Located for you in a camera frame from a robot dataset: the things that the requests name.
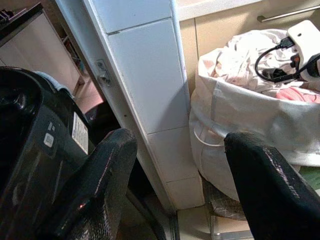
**white cloth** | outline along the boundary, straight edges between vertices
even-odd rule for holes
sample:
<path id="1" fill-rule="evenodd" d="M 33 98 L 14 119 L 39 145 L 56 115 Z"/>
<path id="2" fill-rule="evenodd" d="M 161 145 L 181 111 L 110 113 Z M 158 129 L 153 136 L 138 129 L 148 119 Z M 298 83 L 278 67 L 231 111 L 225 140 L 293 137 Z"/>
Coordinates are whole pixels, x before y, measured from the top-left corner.
<path id="1" fill-rule="evenodd" d="M 269 32 L 271 36 L 278 36 L 278 39 L 284 36 L 283 31 L 279 30 L 277 35 L 274 29 L 263 30 L 261 34 L 269 35 Z M 237 51 L 241 51 L 240 47 L 242 45 L 237 45 Z M 249 131 L 259 135 L 275 146 L 292 165 L 320 167 L 320 104 L 276 99 L 230 84 L 225 81 L 225 76 L 214 77 L 212 73 L 218 55 L 213 57 L 213 53 L 218 54 L 218 51 L 200 57 L 195 90 L 191 97 L 190 139 L 193 159 L 200 173 L 227 196 L 238 200 L 223 141 L 226 134 L 234 131 Z M 240 60 L 233 62 L 241 65 Z M 234 69 L 247 71 L 250 68 Z M 248 81 L 243 85 L 256 91 L 275 91 L 290 86 L 273 87 L 257 78 L 246 79 Z"/>
<path id="2" fill-rule="evenodd" d="M 285 37 L 286 31 L 277 29 L 252 30 L 234 36 L 224 48 L 217 48 L 200 57 L 199 67 L 204 66 L 203 71 L 210 77 L 274 97 L 279 89 L 303 84 L 301 81 L 273 83 L 261 79 L 255 72 L 257 58 Z M 281 68 L 287 74 L 292 74 L 295 70 L 290 66 L 290 57 L 295 54 L 292 47 L 274 50 L 261 59 L 258 69 L 262 72 L 263 69 Z"/>

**tile floor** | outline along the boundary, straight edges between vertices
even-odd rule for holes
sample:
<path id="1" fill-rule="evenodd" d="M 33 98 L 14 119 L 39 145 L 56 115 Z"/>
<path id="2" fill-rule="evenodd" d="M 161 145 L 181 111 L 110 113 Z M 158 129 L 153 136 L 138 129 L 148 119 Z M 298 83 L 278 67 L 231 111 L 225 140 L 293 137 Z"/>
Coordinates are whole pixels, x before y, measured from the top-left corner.
<path id="1" fill-rule="evenodd" d="M 178 224 L 181 240 L 211 240 L 206 208 L 204 206 L 179 210 Z M 249 230 L 246 221 L 217 217 L 215 229 L 220 233 Z"/>
<path id="2" fill-rule="evenodd" d="M 103 99 L 91 80 L 78 87 L 74 98 L 83 113 L 86 113 L 94 106 L 103 102 Z"/>

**red cloth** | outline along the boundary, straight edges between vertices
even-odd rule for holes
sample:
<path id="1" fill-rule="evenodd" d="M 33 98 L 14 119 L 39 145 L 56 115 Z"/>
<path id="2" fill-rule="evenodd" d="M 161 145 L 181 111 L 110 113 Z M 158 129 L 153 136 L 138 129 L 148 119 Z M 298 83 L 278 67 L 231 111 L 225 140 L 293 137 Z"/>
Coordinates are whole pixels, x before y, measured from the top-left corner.
<path id="1" fill-rule="evenodd" d="M 320 94 L 317 94 L 314 91 L 293 86 L 279 90 L 275 97 L 277 99 L 320 104 Z"/>

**white laundry bag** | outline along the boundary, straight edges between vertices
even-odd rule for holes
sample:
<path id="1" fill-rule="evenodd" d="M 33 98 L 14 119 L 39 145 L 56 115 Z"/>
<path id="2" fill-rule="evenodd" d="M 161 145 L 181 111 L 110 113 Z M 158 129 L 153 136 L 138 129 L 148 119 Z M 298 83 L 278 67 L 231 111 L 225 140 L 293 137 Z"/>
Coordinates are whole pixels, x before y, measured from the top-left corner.
<path id="1" fill-rule="evenodd" d="M 290 164 L 320 167 L 320 104 L 271 97 L 301 82 L 273 84 L 254 71 L 258 56 L 285 37 L 283 30 L 250 31 L 198 62 L 189 117 L 193 159 L 201 175 L 234 200 L 239 198 L 224 147 L 229 132 L 257 134 Z M 274 51 L 259 69 L 286 68 L 294 54 L 292 49 Z"/>

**clothes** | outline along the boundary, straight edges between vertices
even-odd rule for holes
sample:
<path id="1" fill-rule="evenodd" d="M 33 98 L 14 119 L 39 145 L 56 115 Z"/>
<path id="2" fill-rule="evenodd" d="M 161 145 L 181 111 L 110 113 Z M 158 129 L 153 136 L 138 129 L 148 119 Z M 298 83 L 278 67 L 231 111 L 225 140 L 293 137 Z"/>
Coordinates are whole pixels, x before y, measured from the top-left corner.
<path id="1" fill-rule="evenodd" d="M 46 80 L 48 80 L 57 91 L 60 91 L 60 90 L 64 89 L 69 93 L 69 95 L 71 97 L 73 97 L 72 93 L 70 92 L 70 90 L 65 85 L 60 84 L 57 80 L 55 80 L 49 74 L 47 74 L 45 72 L 42 72 L 42 71 L 35 71 L 35 73 L 40 75 L 41 77 L 45 78 Z"/>
<path id="2" fill-rule="evenodd" d="M 301 81 L 273 83 L 261 79 L 255 72 L 257 58 L 285 37 L 284 30 L 252 30 L 234 36 L 225 47 L 203 55 L 199 61 L 203 62 L 210 77 L 275 97 L 280 89 L 300 87 L 303 84 Z M 287 74 L 292 74 L 295 69 L 290 66 L 290 57 L 295 54 L 293 48 L 272 51 L 260 61 L 258 69 L 262 72 L 263 69 L 281 68 Z"/>
<path id="3" fill-rule="evenodd" d="M 289 87 L 281 89 L 275 96 L 277 99 L 294 100 L 306 103 L 320 104 L 320 94 L 299 87 Z"/>

